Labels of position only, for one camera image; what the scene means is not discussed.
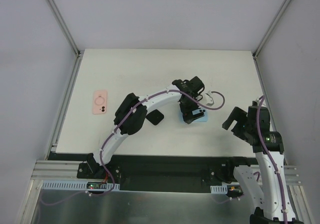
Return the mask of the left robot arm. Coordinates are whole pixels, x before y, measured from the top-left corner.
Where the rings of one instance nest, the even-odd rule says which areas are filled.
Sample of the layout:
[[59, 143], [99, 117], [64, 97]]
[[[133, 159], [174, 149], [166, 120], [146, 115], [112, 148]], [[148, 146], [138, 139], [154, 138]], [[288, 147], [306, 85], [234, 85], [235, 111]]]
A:
[[121, 143], [128, 136], [136, 134], [143, 127], [147, 116], [162, 106], [179, 103], [182, 120], [186, 124], [202, 118], [203, 113], [193, 112], [199, 109], [198, 97], [204, 89], [203, 82], [195, 76], [191, 80], [174, 80], [168, 87], [154, 94], [128, 94], [115, 112], [110, 135], [98, 150], [87, 155], [89, 174], [96, 179], [102, 178], [106, 172], [104, 164], [110, 162]]

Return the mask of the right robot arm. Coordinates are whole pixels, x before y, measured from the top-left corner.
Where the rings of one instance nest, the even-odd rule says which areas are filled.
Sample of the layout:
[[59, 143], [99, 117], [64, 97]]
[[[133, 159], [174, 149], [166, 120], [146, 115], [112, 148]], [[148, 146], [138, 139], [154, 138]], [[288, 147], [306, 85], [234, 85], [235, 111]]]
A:
[[271, 118], [266, 107], [253, 102], [247, 111], [235, 107], [222, 124], [228, 130], [252, 146], [259, 166], [262, 184], [254, 180], [249, 165], [232, 164], [225, 168], [230, 181], [238, 181], [242, 191], [251, 201], [251, 224], [298, 224], [292, 208], [284, 171], [284, 146], [279, 132], [271, 130]]

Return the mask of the phone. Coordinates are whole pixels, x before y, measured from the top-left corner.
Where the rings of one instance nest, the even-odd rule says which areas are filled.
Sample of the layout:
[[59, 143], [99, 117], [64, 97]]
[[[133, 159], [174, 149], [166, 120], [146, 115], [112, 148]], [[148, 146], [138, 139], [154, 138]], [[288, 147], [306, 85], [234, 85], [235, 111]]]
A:
[[[183, 112], [180, 113], [180, 120], [181, 120], [183, 123], [185, 123], [185, 122], [183, 121], [182, 113], [183, 113]], [[200, 118], [194, 120], [192, 123], [205, 123], [205, 122], [208, 121], [208, 119], [209, 119], [209, 118], [208, 118], [208, 112], [206, 111], [206, 116], [200, 116]]]

